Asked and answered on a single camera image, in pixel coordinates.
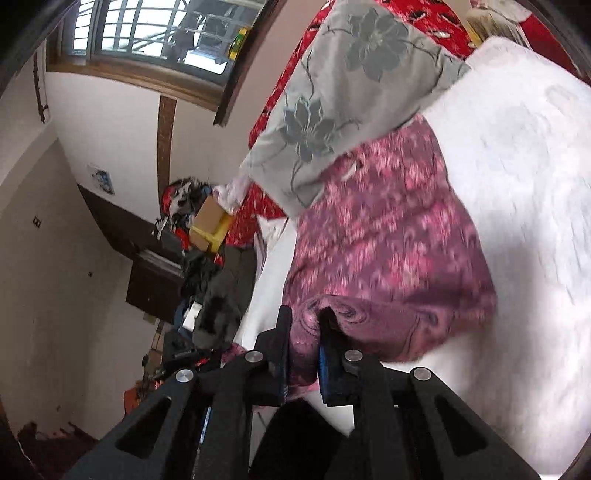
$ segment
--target window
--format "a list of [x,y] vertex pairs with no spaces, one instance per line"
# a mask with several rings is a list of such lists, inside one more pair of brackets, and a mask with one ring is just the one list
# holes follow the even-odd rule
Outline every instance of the window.
[[[204,106],[211,107],[221,97],[234,67],[230,46],[241,29],[254,25],[265,3],[80,0],[50,39],[48,70],[85,73],[81,69],[88,67],[92,69],[89,74],[118,75],[116,79],[122,81],[125,71],[132,72],[136,81],[131,78],[129,83],[150,86],[152,78],[152,88],[165,93],[180,89],[180,94],[176,92],[180,98],[190,90],[205,90],[210,99]],[[74,68],[65,69],[64,63]]]

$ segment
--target white bedsheet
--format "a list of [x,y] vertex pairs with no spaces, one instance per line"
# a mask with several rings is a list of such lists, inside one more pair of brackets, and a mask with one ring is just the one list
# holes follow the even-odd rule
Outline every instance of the white bedsheet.
[[[539,473],[560,475],[591,432],[591,89],[499,38],[469,63],[425,117],[479,231],[498,317],[387,366],[430,368]],[[236,336],[246,348],[275,325],[295,242],[290,221]],[[351,408],[308,400],[352,429]]]

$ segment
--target gray floral pillowcase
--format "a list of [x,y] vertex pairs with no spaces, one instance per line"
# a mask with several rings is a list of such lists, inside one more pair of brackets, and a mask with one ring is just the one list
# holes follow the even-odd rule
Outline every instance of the gray floral pillowcase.
[[374,0],[337,0],[241,169],[298,216],[339,155],[404,125],[468,70]]

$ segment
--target purple patterned cloth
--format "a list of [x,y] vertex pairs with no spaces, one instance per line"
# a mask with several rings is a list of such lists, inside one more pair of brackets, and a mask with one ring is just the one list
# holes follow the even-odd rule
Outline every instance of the purple patterned cloth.
[[323,181],[323,197],[300,216],[285,282],[291,385],[316,379],[321,309],[383,361],[416,360],[493,315],[476,228],[422,116],[342,155]]

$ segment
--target wooden window frame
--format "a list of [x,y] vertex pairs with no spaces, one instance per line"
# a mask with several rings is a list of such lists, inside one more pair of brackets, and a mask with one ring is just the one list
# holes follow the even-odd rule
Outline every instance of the wooden window frame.
[[[244,41],[225,87],[156,64],[107,55],[95,56],[93,59],[89,56],[65,55],[61,49],[62,28],[56,28],[47,39],[46,69],[48,72],[101,77],[154,90],[216,112],[214,125],[224,126],[254,57],[286,1],[268,0],[263,6]],[[64,20],[76,14],[74,6]]]

